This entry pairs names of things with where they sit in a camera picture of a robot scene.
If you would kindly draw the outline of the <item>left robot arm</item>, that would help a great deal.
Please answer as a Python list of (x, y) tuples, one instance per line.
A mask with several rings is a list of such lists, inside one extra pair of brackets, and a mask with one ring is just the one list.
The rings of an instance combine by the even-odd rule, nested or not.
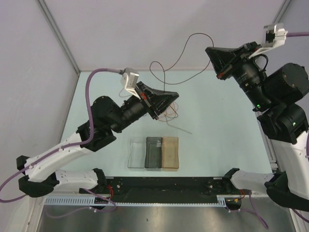
[(122, 106), (108, 96), (97, 98), (91, 106), (92, 116), (68, 139), (35, 157), (18, 157), (16, 165), (23, 173), (18, 180), (19, 189), (32, 198), (55, 190), (102, 193), (107, 179), (101, 169), (71, 172), (61, 167), (106, 147), (116, 140), (114, 132), (121, 133), (146, 114), (157, 120), (179, 97), (177, 92), (153, 89), (143, 82), (137, 83), (136, 92)]

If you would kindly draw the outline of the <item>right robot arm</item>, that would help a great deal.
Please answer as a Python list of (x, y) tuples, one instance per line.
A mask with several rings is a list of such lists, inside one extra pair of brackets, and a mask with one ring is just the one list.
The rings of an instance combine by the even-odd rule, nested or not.
[(309, 209), (309, 123), (297, 104), (309, 91), (305, 68), (287, 63), (271, 75), (259, 67), (261, 45), (251, 42), (239, 48), (208, 47), (206, 53), (219, 80), (233, 77), (259, 112), (263, 133), (272, 141), (279, 170), (258, 174), (233, 168), (224, 176), (223, 189), (264, 193), (276, 204), (292, 210)]

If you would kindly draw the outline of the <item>amber plastic bin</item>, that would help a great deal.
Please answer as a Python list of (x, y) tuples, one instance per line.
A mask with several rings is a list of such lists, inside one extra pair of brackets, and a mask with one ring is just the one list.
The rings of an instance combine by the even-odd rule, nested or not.
[(179, 138), (162, 138), (162, 162), (163, 169), (179, 169)]

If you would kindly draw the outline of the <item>dark grey plastic bin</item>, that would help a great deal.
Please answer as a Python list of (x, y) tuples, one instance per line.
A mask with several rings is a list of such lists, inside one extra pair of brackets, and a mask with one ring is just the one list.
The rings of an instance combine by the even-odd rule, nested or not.
[(162, 137), (146, 138), (144, 167), (147, 169), (159, 169), (162, 167)]

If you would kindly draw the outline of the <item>clear plastic bin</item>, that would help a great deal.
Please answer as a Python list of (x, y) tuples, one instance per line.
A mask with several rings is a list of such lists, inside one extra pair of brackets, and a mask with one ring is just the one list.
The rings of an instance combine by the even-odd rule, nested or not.
[(146, 138), (132, 137), (130, 139), (129, 158), (127, 167), (129, 169), (143, 169), (146, 156)]

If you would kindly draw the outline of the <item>right aluminium corner post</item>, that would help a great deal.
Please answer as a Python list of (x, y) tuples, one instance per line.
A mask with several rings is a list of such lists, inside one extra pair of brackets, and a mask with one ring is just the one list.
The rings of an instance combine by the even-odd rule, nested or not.
[(279, 10), (275, 14), (275, 17), (272, 20), (272, 24), (281, 23), (293, 3), (294, 3), (294, 0), (284, 0), (282, 4), (280, 5)]

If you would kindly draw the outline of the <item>aluminium corner post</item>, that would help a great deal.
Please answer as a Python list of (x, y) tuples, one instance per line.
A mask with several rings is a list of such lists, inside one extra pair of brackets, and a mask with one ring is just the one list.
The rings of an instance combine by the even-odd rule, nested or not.
[(78, 67), (78, 64), (59, 28), (59, 26), (57, 25), (56, 20), (53, 17), (52, 12), (50, 11), (46, 1), (44, 0), (35, 0), (35, 2), (37, 3), (43, 17), (45, 18), (48, 26), (50, 27), (52, 33), (54, 34), (60, 48), (62, 49), (64, 55), (66, 56), (67, 60), (69, 61), (71, 67), (73, 68), (73, 70), (75, 71), (75, 73), (77, 75), (80, 74), (81, 70)]
[(294, 0), (284, 0), (282, 4), (280, 5), (279, 10), (275, 14), (275, 17), (272, 20), (272, 24), (281, 23), (293, 3), (294, 3)]

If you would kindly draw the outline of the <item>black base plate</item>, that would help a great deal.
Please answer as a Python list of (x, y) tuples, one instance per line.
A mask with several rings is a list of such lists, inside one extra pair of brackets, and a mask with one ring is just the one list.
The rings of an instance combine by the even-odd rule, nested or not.
[(215, 203), (219, 195), (241, 195), (229, 180), (214, 177), (113, 177), (90, 191), (111, 193), (116, 203)]

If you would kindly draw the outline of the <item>left aluminium corner post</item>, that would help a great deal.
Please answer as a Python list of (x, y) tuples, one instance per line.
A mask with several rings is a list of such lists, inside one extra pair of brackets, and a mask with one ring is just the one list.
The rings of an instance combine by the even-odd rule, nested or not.
[(57, 25), (56, 20), (53, 17), (52, 12), (50, 11), (46, 1), (44, 0), (35, 0), (35, 2), (37, 3), (43, 17), (45, 18), (48, 26), (50, 27), (52, 33), (54, 34), (60, 48), (62, 49), (64, 55), (66, 56), (67, 60), (69, 61), (71, 67), (73, 68), (73, 70), (75, 71), (75, 73), (77, 75), (80, 74), (81, 70), (78, 67), (78, 64), (59, 28), (59, 26)]

